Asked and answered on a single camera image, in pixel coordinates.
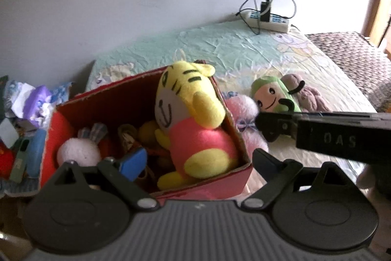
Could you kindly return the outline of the patterned brown blanket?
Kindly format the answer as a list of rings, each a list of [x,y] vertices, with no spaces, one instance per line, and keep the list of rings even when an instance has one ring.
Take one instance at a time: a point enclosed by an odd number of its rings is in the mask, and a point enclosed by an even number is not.
[[[336,63],[378,112],[390,108],[390,60],[356,32],[306,36]]]

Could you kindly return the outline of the red cardboard box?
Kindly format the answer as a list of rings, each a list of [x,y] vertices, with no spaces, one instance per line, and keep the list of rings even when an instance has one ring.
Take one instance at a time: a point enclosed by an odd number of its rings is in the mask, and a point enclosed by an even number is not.
[[[65,141],[77,137],[78,131],[84,127],[103,123],[107,134],[98,144],[102,160],[108,157],[121,160],[143,147],[147,151],[147,164],[137,183],[159,199],[228,199],[240,194],[250,177],[252,165],[214,75],[211,82],[227,112],[221,127],[235,143],[237,165],[227,173],[186,187],[168,191],[158,188],[158,179],[175,170],[170,152],[160,146],[154,134],[158,128],[154,114],[156,92],[165,69],[167,66],[105,85],[58,106],[52,115],[45,141],[40,184],[45,185],[59,169],[57,152]]]

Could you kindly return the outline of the pink plush bunny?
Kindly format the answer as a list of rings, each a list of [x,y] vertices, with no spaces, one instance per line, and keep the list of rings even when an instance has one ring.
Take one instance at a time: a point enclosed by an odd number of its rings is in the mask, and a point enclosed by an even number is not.
[[[225,103],[232,114],[236,129],[245,142],[249,158],[252,158],[253,152],[258,148],[268,152],[268,143],[255,125],[255,119],[259,114],[257,104],[249,96],[234,91],[227,92],[225,97]]]

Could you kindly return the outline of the mauve plush bear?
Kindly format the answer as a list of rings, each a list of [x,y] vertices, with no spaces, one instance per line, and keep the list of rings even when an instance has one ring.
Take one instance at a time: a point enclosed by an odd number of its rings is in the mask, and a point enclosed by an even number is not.
[[[281,77],[281,81],[303,112],[331,112],[321,93],[316,88],[307,85],[297,74],[286,74]]]

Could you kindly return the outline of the green cartoon bed sheet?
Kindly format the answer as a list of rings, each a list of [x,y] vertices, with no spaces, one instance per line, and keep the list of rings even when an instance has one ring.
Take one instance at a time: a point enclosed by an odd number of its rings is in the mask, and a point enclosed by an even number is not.
[[[376,111],[344,71],[306,36],[295,27],[285,34],[253,34],[243,22],[233,21],[142,38],[99,55],[86,88],[93,90],[178,60],[204,60],[215,67],[215,79],[224,93],[248,95],[257,78],[297,74],[334,111]]]

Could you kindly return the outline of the yellow tiger plush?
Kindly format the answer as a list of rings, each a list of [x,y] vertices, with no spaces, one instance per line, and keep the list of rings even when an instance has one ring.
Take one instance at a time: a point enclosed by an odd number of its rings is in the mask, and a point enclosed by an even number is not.
[[[158,179],[161,191],[214,178],[237,165],[235,143],[221,127],[227,112],[211,82],[214,74],[212,65],[177,61],[161,75],[154,134],[175,167]]]

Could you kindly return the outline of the black charger plug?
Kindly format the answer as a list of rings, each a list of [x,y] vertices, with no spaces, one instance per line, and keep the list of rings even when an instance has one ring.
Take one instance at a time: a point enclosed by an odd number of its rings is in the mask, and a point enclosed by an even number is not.
[[[265,0],[261,3],[261,9],[260,9],[260,21],[261,22],[270,22],[270,1]]]

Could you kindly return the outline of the white power strip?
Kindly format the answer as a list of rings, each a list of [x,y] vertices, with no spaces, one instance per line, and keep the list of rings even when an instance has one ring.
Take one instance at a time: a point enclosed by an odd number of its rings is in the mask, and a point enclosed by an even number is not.
[[[254,10],[244,11],[244,22],[255,33],[260,30],[268,30],[277,33],[287,33],[291,27],[290,20],[276,14],[270,14],[268,21],[259,19],[259,13]]]

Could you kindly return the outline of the white plush bunny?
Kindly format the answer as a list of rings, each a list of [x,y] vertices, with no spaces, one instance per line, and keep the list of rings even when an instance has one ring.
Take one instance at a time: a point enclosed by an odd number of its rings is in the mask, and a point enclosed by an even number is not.
[[[103,123],[95,123],[91,128],[80,129],[77,137],[68,139],[58,149],[58,165],[76,162],[83,167],[96,166],[102,159],[98,144],[106,134],[107,127]]]

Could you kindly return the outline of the red plush toy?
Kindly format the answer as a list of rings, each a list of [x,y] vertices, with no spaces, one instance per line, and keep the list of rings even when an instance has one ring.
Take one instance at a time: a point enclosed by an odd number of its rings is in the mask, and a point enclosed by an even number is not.
[[[8,180],[13,169],[15,153],[0,142],[0,178]]]

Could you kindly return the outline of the green avocado plush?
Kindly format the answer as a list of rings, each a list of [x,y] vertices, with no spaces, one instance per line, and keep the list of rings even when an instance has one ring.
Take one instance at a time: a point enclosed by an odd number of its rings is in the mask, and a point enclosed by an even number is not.
[[[304,85],[305,81],[302,80],[296,87],[289,90],[279,78],[264,76],[252,83],[250,96],[257,104],[260,112],[299,113],[301,109],[292,95],[300,92]]]

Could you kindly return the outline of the purple tissue pack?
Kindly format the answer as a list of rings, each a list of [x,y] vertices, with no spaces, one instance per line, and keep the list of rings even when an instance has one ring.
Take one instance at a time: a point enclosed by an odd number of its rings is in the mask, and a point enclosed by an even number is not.
[[[45,85],[32,90],[24,103],[23,119],[37,128],[43,127],[53,110],[51,98],[51,91]]]

